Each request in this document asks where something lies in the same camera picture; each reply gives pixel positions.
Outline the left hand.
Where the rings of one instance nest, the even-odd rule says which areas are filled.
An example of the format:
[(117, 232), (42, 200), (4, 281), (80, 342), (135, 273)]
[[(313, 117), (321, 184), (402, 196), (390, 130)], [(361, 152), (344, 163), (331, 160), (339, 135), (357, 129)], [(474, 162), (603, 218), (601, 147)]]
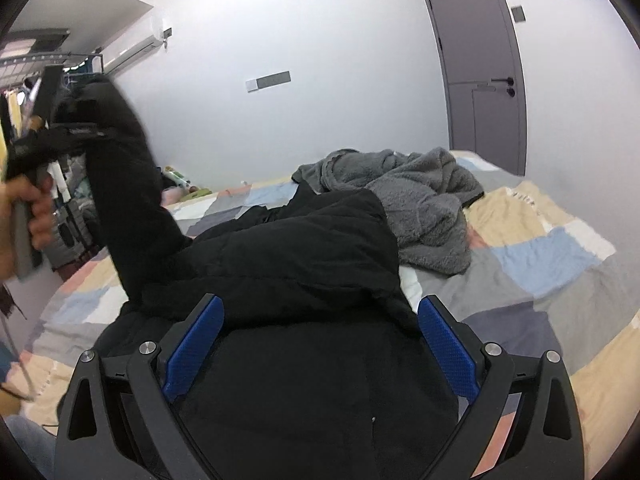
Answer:
[(45, 177), (35, 186), (28, 177), (19, 176), (1, 183), (1, 281), (15, 276), (15, 252), (12, 240), (13, 206), (24, 202), (32, 207), (34, 218), (28, 222), (32, 247), (41, 250), (50, 243), (53, 228), (52, 178)]

